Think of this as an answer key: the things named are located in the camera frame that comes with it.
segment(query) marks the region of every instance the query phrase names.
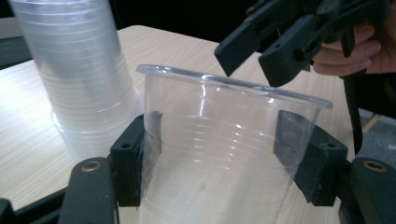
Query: wooden table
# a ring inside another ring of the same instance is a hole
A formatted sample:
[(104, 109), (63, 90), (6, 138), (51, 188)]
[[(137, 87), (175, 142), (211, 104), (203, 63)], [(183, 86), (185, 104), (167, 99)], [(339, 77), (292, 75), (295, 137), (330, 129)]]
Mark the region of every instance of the wooden table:
[[(135, 86), (143, 93), (144, 76), (139, 64), (180, 67), (225, 76), (213, 52), (217, 43), (143, 26), (119, 31), (120, 42)], [(252, 55), (234, 73), (234, 78), (267, 85)], [(352, 151), (352, 128), (340, 78), (302, 72), (282, 87), (333, 102), (323, 111), (318, 125)], [(0, 71), (0, 197), (14, 209), (32, 203), (67, 185), (76, 164), (50, 119), (50, 103), (34, 61)], [(293, 185), (282, 208), (279, 223), (339, 223), (338, 208), (314, 207)], [(121, 223), (133, 223), (135, 208), (120, 210)]]

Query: screw hole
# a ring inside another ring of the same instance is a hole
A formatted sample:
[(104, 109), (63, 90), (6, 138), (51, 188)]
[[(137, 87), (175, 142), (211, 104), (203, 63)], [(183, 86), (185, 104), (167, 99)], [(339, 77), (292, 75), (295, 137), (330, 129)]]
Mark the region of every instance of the screw hole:
[(126, 143), (126, 144), (122, 144), (122, 148), (128, 148), (128, 147), (130, 147), (131, 146), (131, 144), (128, 144), (128, 143)]
[(385, 167), (385, 165), (376, 162), (376, 161), (364, 161), (363, 162), (364, 166), (370, 170), (376, 171), (376, 172), (386, 172), (387, 171), (387, 167)]
[(81, 170), (84, 172), (90, 172), (99, 169), (100, 167), (100, 162), (99, 161), (89, 161), (82, 165)]
[(337, 147), (335, 144), (333, 143), (324, 143), (322, 144), (323, 147)]

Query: hand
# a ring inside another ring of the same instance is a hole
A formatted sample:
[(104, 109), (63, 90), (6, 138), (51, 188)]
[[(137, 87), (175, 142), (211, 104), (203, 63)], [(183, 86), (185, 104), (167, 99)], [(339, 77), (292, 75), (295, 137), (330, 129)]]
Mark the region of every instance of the hand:
[(378, 26), (355, 26), (355, 47), (344, 57), (341, 43), (323, 44), (314, 57), (314, 70), (323, 75), (347, 76), (367, 69), (366, 74), (396, 72), (396, 0), (391, 0), (387, 20)]

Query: transparent plastic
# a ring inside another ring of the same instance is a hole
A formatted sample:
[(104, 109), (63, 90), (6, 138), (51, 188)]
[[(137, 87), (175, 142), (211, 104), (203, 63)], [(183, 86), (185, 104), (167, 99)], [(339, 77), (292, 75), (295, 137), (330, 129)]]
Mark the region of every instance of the transparent plastic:
[(8, 0), (77, 161), (106, 157), (143, 113), (107, 0)]
[[(275, 223), (318, 113), (332, 104), (166, 66), (137, 72), (146, 79), (139, 223)], [(303, 118), (286, 120), (297, 133), (279, 132), (285, 111)], [(295, 144), (282, 146), (289, 135)]]

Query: cup stack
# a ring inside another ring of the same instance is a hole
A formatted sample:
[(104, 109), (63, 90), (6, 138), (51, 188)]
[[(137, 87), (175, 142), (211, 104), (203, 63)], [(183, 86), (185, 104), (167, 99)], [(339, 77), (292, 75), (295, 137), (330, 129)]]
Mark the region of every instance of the cup stack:
[(9, 0), (77, 161), (107, 156), (143, 111), (107, 0)]

